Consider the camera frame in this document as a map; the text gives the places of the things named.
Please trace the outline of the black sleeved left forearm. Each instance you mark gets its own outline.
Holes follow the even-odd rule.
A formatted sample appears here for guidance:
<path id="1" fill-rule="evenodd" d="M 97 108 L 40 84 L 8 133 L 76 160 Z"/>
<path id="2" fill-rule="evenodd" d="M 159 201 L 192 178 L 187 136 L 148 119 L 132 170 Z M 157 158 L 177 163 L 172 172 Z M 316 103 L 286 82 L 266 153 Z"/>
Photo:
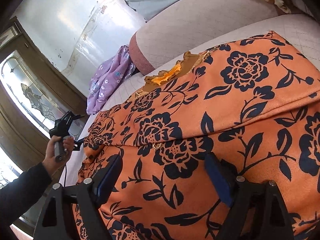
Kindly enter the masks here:
<path id="1" fill-rule="evenodd" d="M 23 172 L 1 189 L 1 228 L 8 228 L 26 213 L 52 182 L 47 170 L 39 163 Z"/>

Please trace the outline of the person's left hand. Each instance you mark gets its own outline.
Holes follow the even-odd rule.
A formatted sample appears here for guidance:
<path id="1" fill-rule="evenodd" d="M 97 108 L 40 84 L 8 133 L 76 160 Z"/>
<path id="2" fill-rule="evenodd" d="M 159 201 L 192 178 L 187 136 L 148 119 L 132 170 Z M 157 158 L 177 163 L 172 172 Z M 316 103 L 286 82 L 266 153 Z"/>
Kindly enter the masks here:
<path id="1" fill-rule="evenodd" d="M 66 152 L 66 158 L 65 158 L 65 160 L 63 160 L 61 162 L 56 162 L 55 155 L 54 155 L 54 146 L 55 146 L 55 143 L 61 141 L 61 139 L 62 139 L 61 137 L 57 137 L 55 135 L 52 136 L 52 138 L 49 140 L 49 142 L 47 144 L 46 155 L 45 155 L 45 158 L 42 162 L 44 168 L 46 169 L 49 176 L 51 176 L 51 177 L 54 175 L 54 173 L 58 169 L 63 167 L 63 165 L 65 165 L 67 163 L 67 161 L 69 161 L 69 159 L 72 155 L 73 148 L 74 148 L 74 138 L 73 137 L 68 136 L 65 139 L 63 139 L 62 144 L 63 144 L 64 151 Z"/>

